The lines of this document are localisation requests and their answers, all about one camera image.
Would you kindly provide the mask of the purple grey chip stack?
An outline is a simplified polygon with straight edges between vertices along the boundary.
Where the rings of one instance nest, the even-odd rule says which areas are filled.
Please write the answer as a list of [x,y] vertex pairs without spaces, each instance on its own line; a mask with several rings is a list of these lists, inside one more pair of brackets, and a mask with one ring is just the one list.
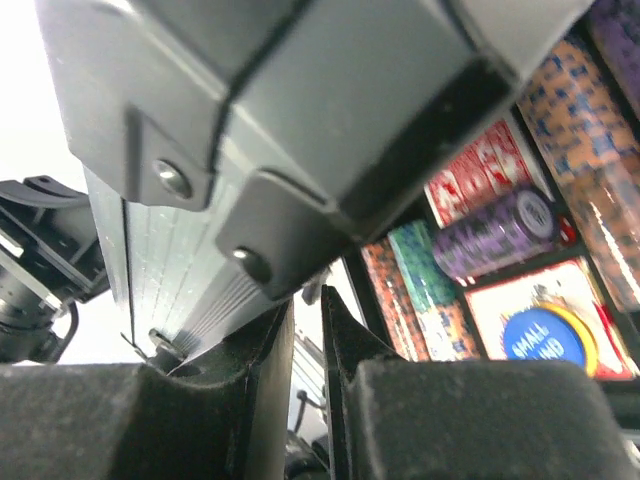
[[433,255],[454,280],[479,277],[551,250],[556,210],[533,185],[520,186],[436,233]]

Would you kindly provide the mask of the blue small blind button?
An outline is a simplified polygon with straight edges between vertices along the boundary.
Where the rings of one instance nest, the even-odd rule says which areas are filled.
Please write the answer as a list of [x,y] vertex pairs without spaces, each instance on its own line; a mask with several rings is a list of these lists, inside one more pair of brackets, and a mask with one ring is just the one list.
[[586,353],[577,331],[551,310],[533,307],[506,322],[502,345],[509,360],[562,360],[586,367]]

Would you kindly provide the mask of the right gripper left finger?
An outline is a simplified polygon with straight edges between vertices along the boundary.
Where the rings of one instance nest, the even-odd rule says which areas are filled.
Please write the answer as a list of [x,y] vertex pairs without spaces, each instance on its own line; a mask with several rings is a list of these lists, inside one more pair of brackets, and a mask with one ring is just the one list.
[[1,370],[5,479],[280,479],[294,343],[284,303],[164,374],[146,364]]

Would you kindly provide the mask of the black poker set case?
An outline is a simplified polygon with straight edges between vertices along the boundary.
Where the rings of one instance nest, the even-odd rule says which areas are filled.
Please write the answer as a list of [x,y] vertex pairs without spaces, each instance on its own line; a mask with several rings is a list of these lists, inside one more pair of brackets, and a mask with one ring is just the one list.
[[124,337],[193,359],[377,237],[586,1],[39,1]]

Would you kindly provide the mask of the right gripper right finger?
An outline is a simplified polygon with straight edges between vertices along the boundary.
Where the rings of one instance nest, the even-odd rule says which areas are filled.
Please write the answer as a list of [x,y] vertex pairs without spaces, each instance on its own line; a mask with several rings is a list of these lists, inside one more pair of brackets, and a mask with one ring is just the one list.
[[321,293],[335,479],[635,479],[636,385],[561,361],[411,362]]

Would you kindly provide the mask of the red playing card deck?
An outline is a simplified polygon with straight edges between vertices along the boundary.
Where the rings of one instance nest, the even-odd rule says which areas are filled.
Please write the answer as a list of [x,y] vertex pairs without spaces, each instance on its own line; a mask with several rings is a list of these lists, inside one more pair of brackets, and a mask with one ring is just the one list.
[[443,228],[524,183],[552,196],[514,116],[506,114],[436,173],[424,190]]

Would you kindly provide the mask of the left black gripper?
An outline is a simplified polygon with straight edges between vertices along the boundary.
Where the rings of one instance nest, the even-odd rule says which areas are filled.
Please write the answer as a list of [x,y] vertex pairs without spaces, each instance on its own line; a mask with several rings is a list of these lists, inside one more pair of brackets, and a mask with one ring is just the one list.
[[78,304],[108,288],[88,195],[49,176],[2,181],[2,362],[58,362]]

